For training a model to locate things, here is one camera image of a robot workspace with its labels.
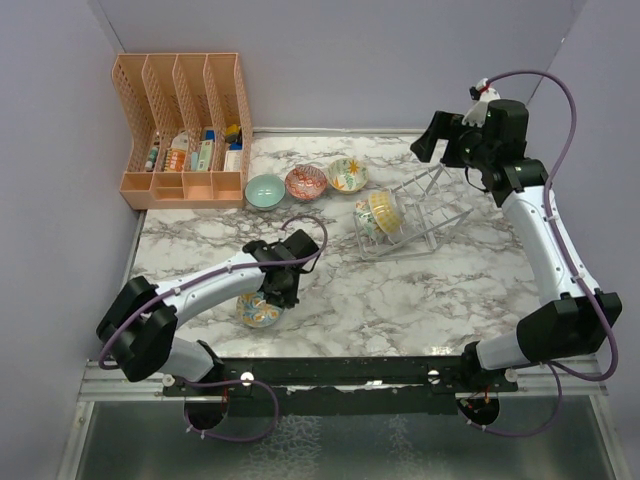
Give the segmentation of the blue orange floral bowl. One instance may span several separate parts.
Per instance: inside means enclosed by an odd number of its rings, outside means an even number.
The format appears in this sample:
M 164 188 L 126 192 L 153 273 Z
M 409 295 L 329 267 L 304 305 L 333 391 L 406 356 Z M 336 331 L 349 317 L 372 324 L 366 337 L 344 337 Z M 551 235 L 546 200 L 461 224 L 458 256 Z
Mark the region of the blue orange floral bowl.
M 284 310 L 269 304 L 263 292 L 244 294 L 236 300 L 237 318 L 251 328 L 266 328 L 275 324 Z

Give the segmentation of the yellow dotted sun bowl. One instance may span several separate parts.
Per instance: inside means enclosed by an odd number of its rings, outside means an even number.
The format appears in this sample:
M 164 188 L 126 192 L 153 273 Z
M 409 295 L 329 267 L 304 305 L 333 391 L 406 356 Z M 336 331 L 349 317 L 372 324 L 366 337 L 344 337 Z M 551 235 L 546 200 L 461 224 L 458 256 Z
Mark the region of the yellow dotted sun bowl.
M 386 234 L 398 233 L 404 224 L 404 207 L 390 190 L 380 190 L 368 196 L 370 210 L 380 229 Z

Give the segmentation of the yellow flower bowl front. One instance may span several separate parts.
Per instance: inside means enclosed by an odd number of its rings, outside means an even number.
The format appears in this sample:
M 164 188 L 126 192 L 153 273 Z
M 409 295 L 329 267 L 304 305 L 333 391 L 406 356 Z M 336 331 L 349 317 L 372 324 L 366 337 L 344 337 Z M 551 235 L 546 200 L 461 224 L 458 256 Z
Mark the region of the yellow flower bowl front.
M 380 243 L 385 239 L 386 234 L 377 224 L 368 200 L 358 201 L 355 204 L 355 213 L 367 237 L 376 243 Z

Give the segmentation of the yellow flower bowl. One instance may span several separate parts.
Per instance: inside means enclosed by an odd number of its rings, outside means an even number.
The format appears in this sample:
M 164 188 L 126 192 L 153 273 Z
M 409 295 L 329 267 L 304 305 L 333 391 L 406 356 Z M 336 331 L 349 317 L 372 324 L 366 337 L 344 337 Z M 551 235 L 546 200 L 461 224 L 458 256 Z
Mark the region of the yellow flower bowl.
M 333 161 L 327 168 L 329 185 L 344 194 L 354 194 L 362 190 L 369 181 L 367 166 L 354 158 Z
M 385 239 L 386 234 L 377 224 L 368 200 L 358 201 L 355 204 L 355 213 L 367 237 L 376 243 L 380 243 Z

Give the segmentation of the yellow flower bowl back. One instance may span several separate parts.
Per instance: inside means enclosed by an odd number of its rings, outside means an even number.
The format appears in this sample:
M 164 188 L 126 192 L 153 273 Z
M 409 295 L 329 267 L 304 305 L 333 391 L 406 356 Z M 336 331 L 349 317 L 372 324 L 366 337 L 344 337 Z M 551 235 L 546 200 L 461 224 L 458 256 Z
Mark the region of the yellow flower bowl back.
M 362 190 L 369 181 L 367 166 L 354 158 L 333 161 L 327 168 L 329 185 L 344 194 L 354 194 Z

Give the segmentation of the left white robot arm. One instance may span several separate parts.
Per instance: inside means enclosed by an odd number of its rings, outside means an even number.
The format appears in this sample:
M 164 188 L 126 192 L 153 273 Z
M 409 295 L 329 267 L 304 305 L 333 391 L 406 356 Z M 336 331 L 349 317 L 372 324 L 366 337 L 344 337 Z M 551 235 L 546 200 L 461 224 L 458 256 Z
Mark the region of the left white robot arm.
M 138 276 L 118 293 L 96 335 L 129 381 L 162 373 L 210 394 L 224 379 L 223 362 L 206 342 L 177 337 L 178 328 L 227 300 L 256 292 L 280 309 L 295 307 L 304 265 L 320 251 L 299 229 L 283 241 L 251 241 L 228 260 L 183 278 L 153 284 Z

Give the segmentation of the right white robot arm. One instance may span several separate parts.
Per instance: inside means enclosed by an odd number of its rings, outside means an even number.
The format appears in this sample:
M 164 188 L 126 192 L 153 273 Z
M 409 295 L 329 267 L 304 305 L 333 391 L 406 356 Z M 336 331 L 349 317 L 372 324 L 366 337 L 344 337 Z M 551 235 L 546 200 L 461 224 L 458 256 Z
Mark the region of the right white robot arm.
M 459 367 L 461 383 L 481 391 L 499 369 L 596 352 L 622 311 L 617 293 L 605 293 L 585 268 L 546 190 L 544 164 L 526 157 L 529 113 L 515 100 L 492 100 L 476 126 L 463 115 L 435 112 L 425 133 L 410 147 L 431 161 L 438 141 L 446 143 L 441 164 L 476 169 L 484 189 L 511 223 L 534 273 L 541 306 L 502 336 L 467 347 L 472 359 Z

